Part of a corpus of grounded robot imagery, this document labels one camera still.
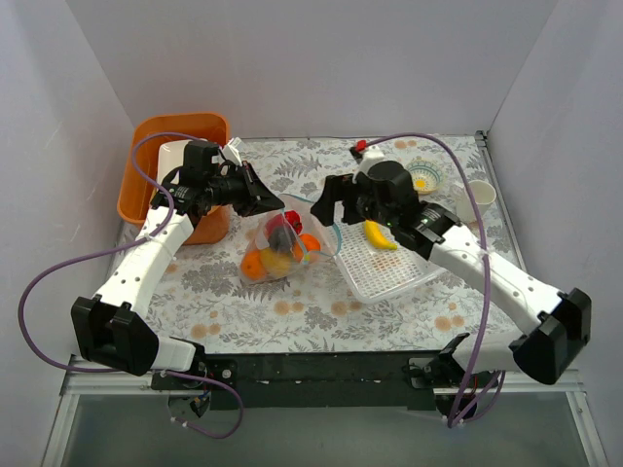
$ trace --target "white tray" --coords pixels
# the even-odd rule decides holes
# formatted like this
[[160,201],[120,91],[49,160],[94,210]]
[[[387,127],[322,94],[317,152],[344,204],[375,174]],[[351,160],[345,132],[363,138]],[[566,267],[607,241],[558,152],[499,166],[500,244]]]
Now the white tray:
[[[342,233],[342,249],[335,262],[352,294],[364,304],[400,295],[444,271],[402,246],[397,250],[375,248],[368,242],[363,224],[338,223],[338,226]],[[387,238],[392,238],[388,228],[381,227],[381,230]]]

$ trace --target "orange basket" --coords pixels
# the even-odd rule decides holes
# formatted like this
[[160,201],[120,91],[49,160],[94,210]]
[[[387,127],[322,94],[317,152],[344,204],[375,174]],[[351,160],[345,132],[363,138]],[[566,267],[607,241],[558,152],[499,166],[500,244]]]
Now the orange basket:
[[[134,131],[132,145],[150,134],[162,131],[180,133],[205,138],[224,146],[230,139],[230,127],[224,117],[212,113],[160,115],[152,117],[140,124]],[[158,175],[158,151],[161,145],[183,139],[176,136],[162,136],[147,141],[136,153],[136,162],[147,175],[154,180]],[[149,201],[154,188],[147,183],[132,166],[130,156],[126,162],[124,180],[119,191],[117,212],[126,222],[141,227],[145,223]],[[212,208],[201,219],[193,234],[186,240],[187,245],[199,243],[216,243],[223,239],[230,227],[230,210],[228,207]]]

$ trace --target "white cup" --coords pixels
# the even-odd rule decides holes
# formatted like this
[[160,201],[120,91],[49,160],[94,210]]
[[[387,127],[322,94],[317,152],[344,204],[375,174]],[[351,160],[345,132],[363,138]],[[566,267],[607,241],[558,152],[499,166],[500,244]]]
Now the white cup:
[[[453,186],[453,188],[453,191],[455,193],[455,200],[457,201],[458,218],[466,223],[474,222],[476,220],[476,214],[471,207],[471,202],[469,201],[469,196],[467,195],[465,187],[456,184]],[[476,198],[478,211],[482,216],[497,198],[495,188],[490,183],[487,183],[484,180],[472,180],[471,182],[469,182],[469,188],[471,188],[471,191]]]

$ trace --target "glass panel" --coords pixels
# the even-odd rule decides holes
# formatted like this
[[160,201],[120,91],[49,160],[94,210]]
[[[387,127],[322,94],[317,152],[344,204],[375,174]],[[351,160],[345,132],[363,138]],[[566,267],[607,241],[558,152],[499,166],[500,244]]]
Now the glass panel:
[[[448,430],[399,408],[256,409],[212,441],[168,421],[166,396],[82,396],[65,467],[586,466],[565,394],[504,394],[484,418]],[[226,431],[235,413],[206,413]]]

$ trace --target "banana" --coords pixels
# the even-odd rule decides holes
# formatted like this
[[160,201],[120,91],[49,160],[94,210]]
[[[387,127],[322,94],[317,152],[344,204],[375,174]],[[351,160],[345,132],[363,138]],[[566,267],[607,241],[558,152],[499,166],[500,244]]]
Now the banana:
[[366,238],[377,248],[382,250],[396,250],[398,249],[398,245],[389,241],[383,236],[381,229],[379,228],[379,224],[373,221],[365,221],[363,223],[363,232],[366,234]]

